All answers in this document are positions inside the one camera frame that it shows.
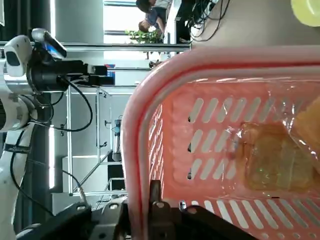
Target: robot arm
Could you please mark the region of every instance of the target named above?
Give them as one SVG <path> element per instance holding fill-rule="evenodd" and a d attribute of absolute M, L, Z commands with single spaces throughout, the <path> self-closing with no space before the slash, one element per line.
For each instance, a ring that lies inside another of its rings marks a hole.
<path fill-rule="evenodd" d="M 99 79 L 93 66 L 80 60 L 61 60 L 67 52 L 47 31 L 34 29 L 32 37 L 34 46 L 24 35 L 9 41 L 4 46 L 5 60 L 0 63 L 0 133 L 7 133 L 0 159 L 0 239 L 4 240 L 16 239 L 12 223 L 17 186 L 25 174 L 35 126 L 31 119 L 38 117 L 36 103 L 24 95 L 64 92 L 68 88 L 64 78 L 82 78 L 88 85 L 92 78 Z"/>

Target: packaged bread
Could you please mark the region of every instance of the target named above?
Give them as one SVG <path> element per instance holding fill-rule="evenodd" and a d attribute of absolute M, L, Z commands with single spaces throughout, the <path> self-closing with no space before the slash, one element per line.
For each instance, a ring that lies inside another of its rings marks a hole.
<path fill-rule="evenodd" d="M 320 97 L 294 119 L 292 134 L 297 143 L 313 158 L 313 166 L 320 174 Z"/>
<path fill-rule="evenodd" d="M 237 172 L 248 189 L 303 192 L 313 185 L 310 156 L 281 123 L 244 123 L 238 136 Z"/>

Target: gray wall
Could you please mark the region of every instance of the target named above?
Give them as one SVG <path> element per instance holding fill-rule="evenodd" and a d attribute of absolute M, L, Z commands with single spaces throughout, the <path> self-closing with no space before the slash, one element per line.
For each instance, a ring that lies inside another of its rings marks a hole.
<path fill-rule="evenodd" d="M 211 17 L 218 18 L 216 6 Z M 208 39 L 217 27 L 208 20 L 203 39 Z M 305 26 L 294 16 L 290 0 L 231 0 L 221 26 L 207 42 L 195 42 L 193 47 L 318 45 L 320 28 Z"/>
<path fill-rule="evenodd" d="M 103 0 L 55 0 L 56 38 L 65 43 L 102 44 L 103 7 Z M 103 53 L 68 53 L 68 56 L 102 58 Z"/>

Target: window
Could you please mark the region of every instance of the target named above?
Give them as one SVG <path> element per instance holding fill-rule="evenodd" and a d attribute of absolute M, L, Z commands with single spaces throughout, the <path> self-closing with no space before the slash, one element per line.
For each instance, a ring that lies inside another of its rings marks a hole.
<path fill-rule="evenodd" d="M 104 1 L 103 42 L 105 44 L 130 44 L 132 41 L 125 31 L 138 31 L 138 24 L 145 17 L 146 14 L 136 7 L 136 0 Z M 110 60 L 145 60 L 147 58 L 145 52 L 126 50 L 105 51 L 103 56 L 104 59 Z"/>
<path fill-rule="evenodd" d="M 103 29 L 137 31 L 139 29 L 138 23 L 145 17 L 146 14 L 137 7 L 105 6 L 103 8 Z"/>

